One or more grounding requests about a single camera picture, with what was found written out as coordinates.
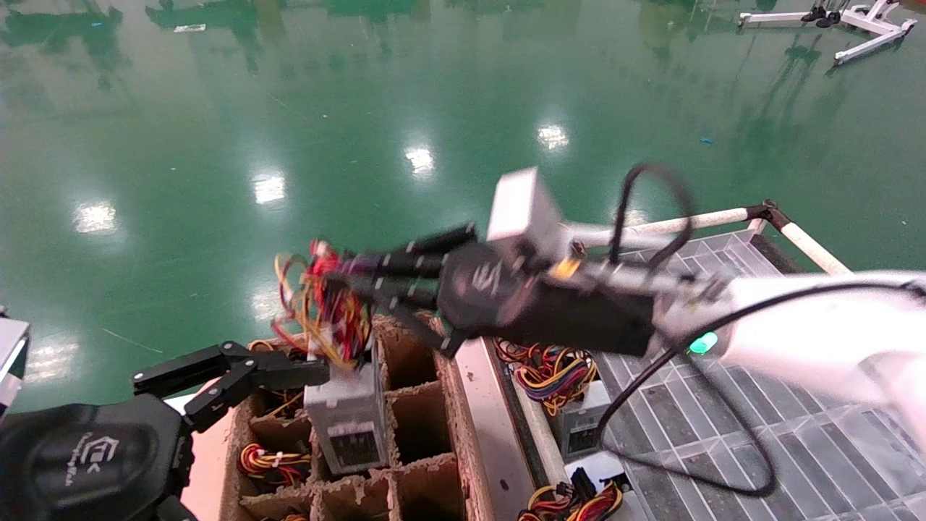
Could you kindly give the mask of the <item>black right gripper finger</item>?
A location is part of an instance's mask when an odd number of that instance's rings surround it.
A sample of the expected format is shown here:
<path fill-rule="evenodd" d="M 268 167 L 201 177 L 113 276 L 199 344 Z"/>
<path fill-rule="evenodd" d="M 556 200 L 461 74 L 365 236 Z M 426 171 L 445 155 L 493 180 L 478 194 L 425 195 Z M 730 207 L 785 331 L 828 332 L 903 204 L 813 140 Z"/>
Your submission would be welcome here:
<path fill-rule="evenodd" d="M 344 276 L 428 278 L 439 276 L 450 253 L 477 241 L 473 222 L 419 237 L 387 252 L 364 252 L 340 264 Z"/>
<path fill-rule="evenodd" d="M 465 336 L 434 327 L 438 306 L 433 290 L 385 277 L 354 277 L 353 292 L 396 319 L 444 359 L 453 360 L 465 341 Z"/>

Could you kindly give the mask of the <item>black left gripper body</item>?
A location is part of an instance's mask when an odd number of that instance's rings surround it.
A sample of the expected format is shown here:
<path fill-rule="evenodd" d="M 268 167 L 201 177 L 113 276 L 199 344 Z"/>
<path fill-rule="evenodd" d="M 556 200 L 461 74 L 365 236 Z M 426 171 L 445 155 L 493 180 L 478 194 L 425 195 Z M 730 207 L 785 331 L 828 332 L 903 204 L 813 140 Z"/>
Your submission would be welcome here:
<path fill-rule="evenodd" d="M 4 520 L 190 520 L 192 430 L 161 399 L 67 404 L 3 419 Z"/>

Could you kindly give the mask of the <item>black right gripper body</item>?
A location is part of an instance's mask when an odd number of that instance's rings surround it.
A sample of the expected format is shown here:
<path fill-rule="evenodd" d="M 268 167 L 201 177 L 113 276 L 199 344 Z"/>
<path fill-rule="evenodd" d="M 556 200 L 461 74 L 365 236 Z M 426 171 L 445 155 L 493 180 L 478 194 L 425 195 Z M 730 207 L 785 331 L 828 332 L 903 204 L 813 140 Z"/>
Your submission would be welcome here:
<path fill-rule="evenodd" d="M 594 281 L 575 286 L 524 274 L 486 243 L 449 255 L 436 304 L 454 343 L 486 337 L 641 358 L 655 332 L 651 296 L 606 294 Z"/>

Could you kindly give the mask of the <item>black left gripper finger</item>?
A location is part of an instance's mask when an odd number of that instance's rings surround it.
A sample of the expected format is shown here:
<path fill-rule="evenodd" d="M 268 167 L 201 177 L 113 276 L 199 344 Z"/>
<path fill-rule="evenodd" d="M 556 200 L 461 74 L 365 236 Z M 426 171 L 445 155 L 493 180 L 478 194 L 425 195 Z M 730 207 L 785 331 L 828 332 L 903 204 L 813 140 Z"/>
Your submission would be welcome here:
<path fill-rule="evenodd" d="M 284 352 L 255 352 L 236 342 L 222 342 L 135 375 L 135 394 L 166 398 L 212 382 L 208 396 L 247 398 L 257 389 L 285 390 L 327 383 L 325 360 L 292 360 Z"/>
<path fill-rule="evenodd" d="M 204 433 L 258 389 L 295 389 L 329 379 L 327 370 L 229 370 L 184 406 L 184 422 L 192 431 Z"/>

